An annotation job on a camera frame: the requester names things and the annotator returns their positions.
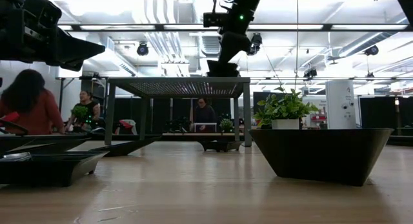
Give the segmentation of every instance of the man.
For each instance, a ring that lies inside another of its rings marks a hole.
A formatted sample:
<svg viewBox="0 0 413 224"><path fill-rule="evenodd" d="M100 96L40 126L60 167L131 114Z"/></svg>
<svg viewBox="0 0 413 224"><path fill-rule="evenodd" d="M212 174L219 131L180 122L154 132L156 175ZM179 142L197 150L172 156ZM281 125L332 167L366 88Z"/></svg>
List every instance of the man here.
<svg viewBox="0 0 413 224"><path fill-rule="evenodd" d="M194 123L216 123L215 110L208 104L205 98L198 99L198 106L195 109ZM199 130L204 131L206 126L200 126Z"/></svg>

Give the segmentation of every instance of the long dark hair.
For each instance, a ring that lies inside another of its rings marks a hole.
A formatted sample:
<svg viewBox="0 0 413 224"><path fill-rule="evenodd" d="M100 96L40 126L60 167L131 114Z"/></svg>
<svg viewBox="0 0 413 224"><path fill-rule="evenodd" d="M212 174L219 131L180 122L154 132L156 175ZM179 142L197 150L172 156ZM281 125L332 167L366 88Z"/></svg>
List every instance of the long dark hair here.
<svg viewBox="0 0 413 224"><path fill-rule="evenodd" d="M43 76L35 70L26 69L21 71L1 94L1 99L11 111L25 113L33 109L40 93L44 90Z"/></svg>

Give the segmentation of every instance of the person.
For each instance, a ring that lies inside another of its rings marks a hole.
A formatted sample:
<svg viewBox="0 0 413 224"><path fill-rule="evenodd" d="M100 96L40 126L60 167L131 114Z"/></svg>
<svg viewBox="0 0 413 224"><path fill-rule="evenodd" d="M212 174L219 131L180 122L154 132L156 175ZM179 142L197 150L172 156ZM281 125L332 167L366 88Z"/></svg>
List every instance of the person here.
<svg viewBox="0 0 413 224"><path fill-rule="evenodd" d="M13 122L28 130L30 135L52 133L52 125L61 134L65 126L51 91L45 89L43 76L31 69L21 71L14 82L3 91L0 98L0 117L17 112L19 117ZM20 130L7 128L11 133Z"/></svg>
<svg viewBox="0 0 413 224"><path fill-rule="evenodd" d="M195 109L195 123L216 123L215 110L208 104L207 99L199 98L198 106ZM200 126L200 131L204 131L206 126Z"/></svg>
<svg viewBox="0 0 413 224"><path fill-rule="evenodd" d="M75 117L71 115L70 119L66 125L66 130L69 130L70 126L73 125L76 128L81 128L82 130L88 130L94 127L92 123L87 123L86 119L90 117L90 121L98 121L99 116L101 115L101 107L99 103L96 103L92 100L93 94L89 91L81 91L79 98L80 103L74 106L75 107L86 107L87 113L84 118Z"/></svg>

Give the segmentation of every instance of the green plant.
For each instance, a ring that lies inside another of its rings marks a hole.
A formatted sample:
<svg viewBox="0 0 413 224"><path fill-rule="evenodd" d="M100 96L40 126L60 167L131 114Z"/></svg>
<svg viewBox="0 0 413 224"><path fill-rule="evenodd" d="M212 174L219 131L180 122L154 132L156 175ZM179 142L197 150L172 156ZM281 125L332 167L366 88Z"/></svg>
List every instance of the green plant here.
<svg viewBox="0 0 413 224"><path fill-rule="evenodd" d="M285 93L284 88L279 87L277 90L284 93L284 97L278 99L276 95L269 95L267 100L258 101L257 105L264 107L264 110L259 110L254 115L256 120L259 120L259 127L262 125L271 124L272 120L277 119L299 119L311 112L318 111L318 108L311 104L303 103L303 98L298 97L300 92L291 89L291 94Z"/></svg>
<svg viewBox="0 0 413 224"><path fill-rule="evenodd" d="M76 106L72 110L72 114L76 118L84 118L88 113L87 107L82 107L82 106Z"/></svg>
<svg viewBox="0 0 413 224"><path fill-rule="evenodd" d="M223 132L230 132L234 128L232 121L227 118L222 119L219 127L221 127Z"/></svg>

